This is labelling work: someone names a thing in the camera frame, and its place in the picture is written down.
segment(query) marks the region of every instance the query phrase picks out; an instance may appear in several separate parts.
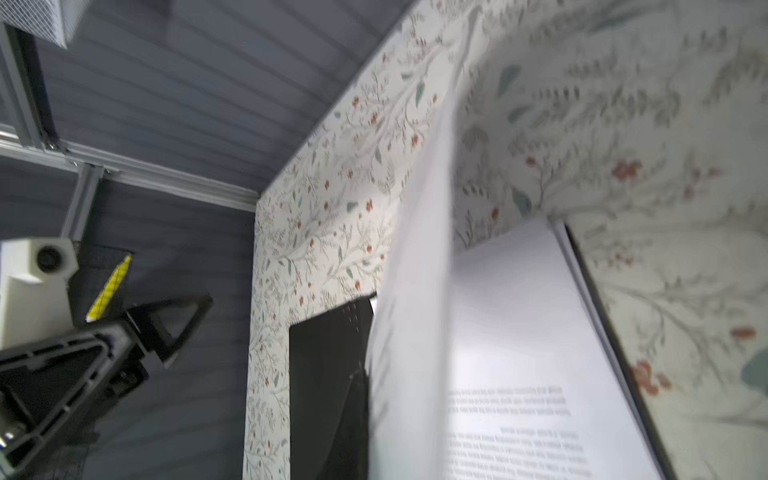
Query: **gray wood-panel wall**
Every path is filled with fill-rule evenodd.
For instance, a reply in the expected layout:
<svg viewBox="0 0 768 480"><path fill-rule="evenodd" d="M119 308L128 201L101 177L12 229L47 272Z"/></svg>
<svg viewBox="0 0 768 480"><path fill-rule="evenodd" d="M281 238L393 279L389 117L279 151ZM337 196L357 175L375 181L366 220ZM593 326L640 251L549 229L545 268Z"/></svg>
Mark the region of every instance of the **gray wood-panel wall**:
<svg viewBox="0 0 768 480"><path fill-rule="evenodd" d="M410 0L99 0L39 41L59 134L262 190Z"/></svg>
<svg viewBox="0 0 768 480"><path fill-rule="evenodd" d="M0 239L57 236L75 181L0 158ZM240 478L253 214L102 181L84 241L135 252L127 304L208 292L214 307L173 368L150 363L97 424L82 478Z"/></svg>

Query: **metal frame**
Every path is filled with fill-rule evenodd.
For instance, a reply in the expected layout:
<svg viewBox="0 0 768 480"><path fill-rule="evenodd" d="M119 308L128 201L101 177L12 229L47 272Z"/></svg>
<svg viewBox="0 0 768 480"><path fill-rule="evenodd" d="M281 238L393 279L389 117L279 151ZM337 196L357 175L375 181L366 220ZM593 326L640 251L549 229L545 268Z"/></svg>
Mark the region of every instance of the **metal frame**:
<svg viewBox="0 0 768 480"><path fill-rule="evenodd" d="M250 188L161 167L87 145L61 141L63 151L38 150L14 142L8 126L0 124L0 133L0 155L17 160L70 172L77 172L80 164L100 166L104 167L104 177L108 180L249 212L255 211L259 200L259 193Z"/></svg>
<svg viewBox="0 0 768 480"><path fill-rule="evenodd" d="M74 241L83 240L85 226L91 215L91 208L96 198L96 190L104 176L104 167L91 164L78 165L78 182L74 186L72 200L69 203L61 236Z"/></svg>
<svg viewBox="0 0 768 480"><path fill-rule="evenodd" d="M0 24L0 95L22 145L42 149L38 109L13 27Z"/></svg>

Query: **red flower pattern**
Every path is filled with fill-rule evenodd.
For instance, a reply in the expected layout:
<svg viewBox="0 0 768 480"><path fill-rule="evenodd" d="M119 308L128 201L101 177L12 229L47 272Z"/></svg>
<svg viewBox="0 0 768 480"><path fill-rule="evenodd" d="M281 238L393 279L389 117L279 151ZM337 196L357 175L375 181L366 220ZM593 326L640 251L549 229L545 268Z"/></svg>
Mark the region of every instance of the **red flower pattern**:
<svg viewBox="0 0 768 480"><path fill-rule="evenodd" d="M730 335L737 340L751 340L757 336L757 331L752 326L735 326L730 329Z"/></svg>
<svg viewBox="0 0 768 480"><path fill-rule="evenodd" d="M622 160L616 164L612 174L620 181L634 180L637 178L637 172L642 167L643 164L639 160L632 160L629 163L626 160Z"/></svg>
<svg viewBox="0 0 768 480"><path fill-rule="evenodd" d="M664 390L672 389L672 382L663 373L656 374L658 384L654 383L653 371L653 367L650 366L647 360L637 361L637 364L632 367L632 376L637 386L649 396L657 396L659 394L659 387Z"/></svg>

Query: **book page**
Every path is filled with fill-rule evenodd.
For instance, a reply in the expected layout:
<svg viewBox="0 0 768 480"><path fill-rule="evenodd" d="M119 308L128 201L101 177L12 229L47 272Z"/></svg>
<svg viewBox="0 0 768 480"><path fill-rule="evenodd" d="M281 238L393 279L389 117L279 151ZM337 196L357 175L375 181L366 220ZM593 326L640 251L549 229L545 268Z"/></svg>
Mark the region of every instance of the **book page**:
<svg viewBox="0 0 768 480"><path fill-rule="evenodd" d="M460 255L451 304L448 478L661 478L545 220Z"/></svg>
<svg viewBox="0 0 768 480"><path fill-rule="evenodd" d="M369 478L442 478L455 95L409 181L366 351Z"/></svg>

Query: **black panel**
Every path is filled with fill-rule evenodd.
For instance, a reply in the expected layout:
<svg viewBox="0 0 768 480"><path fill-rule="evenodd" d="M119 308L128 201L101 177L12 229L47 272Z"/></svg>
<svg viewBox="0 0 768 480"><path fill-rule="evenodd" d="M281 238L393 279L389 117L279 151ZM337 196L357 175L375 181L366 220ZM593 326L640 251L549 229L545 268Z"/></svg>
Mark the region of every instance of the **black panel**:
<svg viewBox="0 0 768 480"><path fill-rule="evenodd" d="M5 104L0 98L0 124L9 125L11 123L11 117L8 115L8 109L5 108Z"/></svg>
<svg viewBox="0 0 768 480"><path fill-rule="evenodd" d="M315 480L326 461L372 319L362 298L289 329L292 480Z"/></svg>

